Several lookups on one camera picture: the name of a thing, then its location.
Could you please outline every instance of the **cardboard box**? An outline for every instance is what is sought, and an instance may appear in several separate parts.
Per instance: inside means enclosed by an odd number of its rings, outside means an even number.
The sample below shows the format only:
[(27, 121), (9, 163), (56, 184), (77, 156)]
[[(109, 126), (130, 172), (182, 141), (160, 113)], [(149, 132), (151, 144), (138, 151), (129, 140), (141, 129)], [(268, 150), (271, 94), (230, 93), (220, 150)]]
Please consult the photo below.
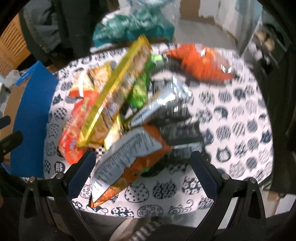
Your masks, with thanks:
[(43, 177), (46, 124), (58, 80), (41, 62), (34, 64), (15, 84), (4, 116), (11, 123), (0, 131), (0, 139), (21, 131), (23, 143), (7, 154), (2, 163), (8, 173), (20, 177)]

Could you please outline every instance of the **plastic wrapper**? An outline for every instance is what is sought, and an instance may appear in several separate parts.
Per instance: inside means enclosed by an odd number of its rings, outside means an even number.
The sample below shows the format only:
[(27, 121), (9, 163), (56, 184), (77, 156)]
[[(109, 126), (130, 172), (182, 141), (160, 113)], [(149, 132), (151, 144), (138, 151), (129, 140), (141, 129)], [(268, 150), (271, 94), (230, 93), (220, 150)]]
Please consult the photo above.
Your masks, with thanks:
[(95, 90), (94, 83), (87, 74), (87, 70), (78, 71), (73, 79), (69, 97), (87, 97)]
[(93, 91), (100, 93), (108, 82), (110, 74), (110, 62), (94, 69), (78, 71), (73, 79), (73, 86), (70, 89), (69, 96), (83, 98)]
[(151, 60), (145, 65), (144, 71), (135, 81), (132, 92), (128, 98), (128, 103), (136, 108), (141, 108), (147, 102), (147, 88), (150, 85), (150, 71), (156, 67)]
[(174, 174), (176, 170), (185, 171), (186, 167), (190, 164), (190, 159), (179, 159), (175, 157), (162, 157), (153, 167), (148, 171), (141, 174), (141, 177), (155, 177), (165, 168), (170, 174)]
[(164, 89), (157, 92), (137, 113), (125, 121), (124, 127), (131, 129), (148, 123), (179, 102), (189, 102), (191, 99), (192, 93), (188, 87), (173, 76), (172, 81)]
[(70, 164), (77, 163), (87, 148), (78, 148), (77, 143), (80, 131), (91, 111), (99, 93), (92, 91), (83, 100), (75, 103), (71, 115), (66, 122), (59, 141), (59, 151)]
[(170, 83), (172, 80), (157, 80), (152, 82), (152, 94), (155, 95), (158, 91), (161, 91), (166, 87), (168, 83)]
[(121, 122), (120, 114), (118, 114), (115, 118), (115, 121), (108, 135), (104, 140), (105, 150), (108, 150), (114, 142), (118, 141), (123, 136), (123, 134), (124, 134), (124, 129)]
[(105, 16), (97, 24), (93, 33), (96, 47), (110, 43), (134, 41), (139, 35), (149, 38), (166, 38), (173, 41), (174, 25), (161, 13), (160, 7), (132, 8), (126, 13), (124, 9)]
[(134, 42), (97, 98), (79, 136), (78, 147), (102, 145), (136, 78), (150, 57), (151, 46), (142, 35)]
[(107, 62), (103, 66), (90, 69), (88, 75), (94, 83), (95, 91), (101, 93), (111, 76), (111, 63)]
[(180, 19), (180, 2), (181, 0), (130, 0), (131, 12), (134, 13), (137, 9), (159, 9), (162, 14), (173, 25), (178, 23)]
[(200, 81), (221, 82), (235, 76), (228, 61), (208, 47), (197, 50), (194, 44), (184, 44), (166, 54), (181, 60), (181, 67)]
[(92, 171), (91, 205), (97, 207), (114, 197), (170, 149), (154, 126), (129, 131), (110, 147)]
[(184, 122), (171, 123), (158, 129), (167, 144), (171, 146), (182, 146), (203, 141), (199, 122), (191, 124)]
[(164, 113), (156, 116), (151, 120), (150, 124), (160, 127), (171, 123), (184, 122), (191, 118), (192, 116), (188, 110), (188, 103), (186, 101), (179, 101), (177, 105), (167, 108)]

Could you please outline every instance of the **nutrition label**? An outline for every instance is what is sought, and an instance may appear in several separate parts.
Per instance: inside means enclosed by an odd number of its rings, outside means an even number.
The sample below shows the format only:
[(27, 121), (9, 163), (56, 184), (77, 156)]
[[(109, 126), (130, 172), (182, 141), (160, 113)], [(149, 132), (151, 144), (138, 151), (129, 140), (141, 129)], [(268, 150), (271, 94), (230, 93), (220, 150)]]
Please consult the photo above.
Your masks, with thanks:
[(162, 148), (144, 128), (137, 128), (114, 143), (102, 157), (92, 177), (92, 196), (97, 200), (130, 167), (137, 157), (147, 156)]

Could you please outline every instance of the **orange noodle package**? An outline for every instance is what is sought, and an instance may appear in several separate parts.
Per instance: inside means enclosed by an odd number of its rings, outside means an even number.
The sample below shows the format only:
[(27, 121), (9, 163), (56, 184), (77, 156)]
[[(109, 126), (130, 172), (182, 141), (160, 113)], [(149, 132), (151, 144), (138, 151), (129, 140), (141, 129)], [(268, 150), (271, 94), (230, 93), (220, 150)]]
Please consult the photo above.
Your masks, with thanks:
[(111, 75), (111, 64), (107, 62), (103, 66), (94, 69), (78, 71), (73, 79), (69, 97), (84, 98), (93, 91), (101, 93), (108, 78)]
[(98, 96), (99, 93), (92, 91), (83, 100), (75, 103), (70, 118), (65, 125), (59, 141), (59, 151), (70, 164), (77, 163), (87, 150), (87, 148), (78, 148), (77, 143), (87, 115)]
[(89, 143), (103, 145), (135, 80), (150, 58), (150, 49), (151, 46), (144, 35), (141, 35), (130, 46), (87, 116), (80, 132), (78, 147), (89, 146)]
[(92, 207), (124, 190), (170, 150), (155, 126), (142, 126), (126, 133), (102, 156), (91, 173)]
[(185, 71), (199, 81), (222, 82), (235, 76), (228, 61), (209, 47), (197, 49), (194, 44), (184, 44), (167, 51), (166, 55), (181, 60)]

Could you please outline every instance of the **cat pattern tablecloth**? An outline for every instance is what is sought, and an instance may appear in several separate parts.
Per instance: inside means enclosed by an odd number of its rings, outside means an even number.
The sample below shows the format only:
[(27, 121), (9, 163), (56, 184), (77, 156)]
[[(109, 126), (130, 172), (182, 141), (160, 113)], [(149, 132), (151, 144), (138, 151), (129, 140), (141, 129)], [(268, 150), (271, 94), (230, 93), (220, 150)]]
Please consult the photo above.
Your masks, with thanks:
[[(153, 53), (163, 53), (173, 44), (153, 45)], [(118, 63), (127, 49), (117, 49), (95, 54), (71, 62), (56, 73), (59, 83), (48, 115), (47, 136), (44, 143), (44, 176), (52, 178), (66, 172), (69, 164), (58, 151), (58, 141), (63, 127), (74, 107), (76, 98), (69, 97), (72, 79), (81, 69), (104, 65), (107, 61)], [(232, 50), (218, 49), (238, 78), (224, 86), (193, 83), (190, 90), (194, 102), (189, 106), (192, 121), (200, 122), (205, 150), (211, 163), (220, 173), (244, 180), (255, 177), (258, 183), (267, 178), (273, 168), (273, 141), (271, 125), (257, 81), (245, 62)], [(161, 72), (155, 77), (170, 78), (171, 72)], [(97, 159), (104, 149), (96, 150)], [(167, 214), (182, 214), (209, 208), (208, 199), (188, 164), (164, 165), (154, 175), (141, 176), (131, 186), (97, 208), (88, 206), (90, 198), (88, 179), (75, 208), (100, 215), (143, 218)]]

